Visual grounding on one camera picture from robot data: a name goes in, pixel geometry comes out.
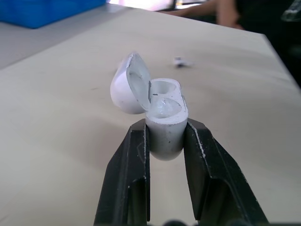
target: person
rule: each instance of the person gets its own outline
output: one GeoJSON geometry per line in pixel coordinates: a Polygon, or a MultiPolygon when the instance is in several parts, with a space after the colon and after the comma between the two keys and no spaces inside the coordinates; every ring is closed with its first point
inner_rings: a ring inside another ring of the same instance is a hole
{"type": "Polygon", "coordinates": [[[201,5],[176,11],[162,12],[187,18],[216,15],[218,25],[275,35],[281,15],[293,0],[208,0],[201,5]]]}

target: earbud case lid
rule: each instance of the earbud case lid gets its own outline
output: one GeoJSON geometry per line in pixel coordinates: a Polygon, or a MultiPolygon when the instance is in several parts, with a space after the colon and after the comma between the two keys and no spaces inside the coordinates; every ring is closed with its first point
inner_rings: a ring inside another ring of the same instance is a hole
{"type": "Polygon", "coordinates": [[[128,114],[141,114],[151,107],[151,76],[136,52],[126,57],[117,70],[110,88],[115,106],[128,114]]]}

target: small white object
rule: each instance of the small white object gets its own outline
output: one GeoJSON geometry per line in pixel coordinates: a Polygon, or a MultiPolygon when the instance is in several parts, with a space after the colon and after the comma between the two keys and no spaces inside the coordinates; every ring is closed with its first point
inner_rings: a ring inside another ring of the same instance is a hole
{"type": "Polygon", "coordinates": [[[188,61],[184,60],[181,57],[175,57],[174,58],[174,65],[176,67],[190,67],[190,66],[193,65],[193,63],[188,62],[188,61]]]}
{"type": "Polygon", "coordinates": [[[176,80],[151,80],[139,54],[131,53],[117,70],[110,91],[113,103],[122,111],[145,113],[153,156],[171,160],[181,153],[188,109],[176,80]]]}

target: white table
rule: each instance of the white table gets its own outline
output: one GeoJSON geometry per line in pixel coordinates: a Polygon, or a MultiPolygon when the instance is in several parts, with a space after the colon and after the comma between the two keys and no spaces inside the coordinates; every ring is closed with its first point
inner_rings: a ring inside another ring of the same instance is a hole
{"type": "MultiPolygon", "coordinates": [[[[132,50],[153,78],[181,83],[190,117],[238,162],[267,218],[301,221],[301,98],[265,38],[119,9],[40,30],[0,24],[1,225],[93,224],[106,165],[143,117],[109,95],[132,50]],[[195,65],[174,69],[175,56],[195,65]]],[[[151,222],[171,218],[194,223],[183,155],[151,159],[151,222]]]]}

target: blue box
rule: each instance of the blue box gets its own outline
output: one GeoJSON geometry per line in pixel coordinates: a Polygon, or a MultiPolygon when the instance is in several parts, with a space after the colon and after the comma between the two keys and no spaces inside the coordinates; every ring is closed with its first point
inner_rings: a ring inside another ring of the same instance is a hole
{"type": "Polygon", "coordinates": [[[106,0],[0,0],[0,21],[39,28],[93,9],[106,0]]]}

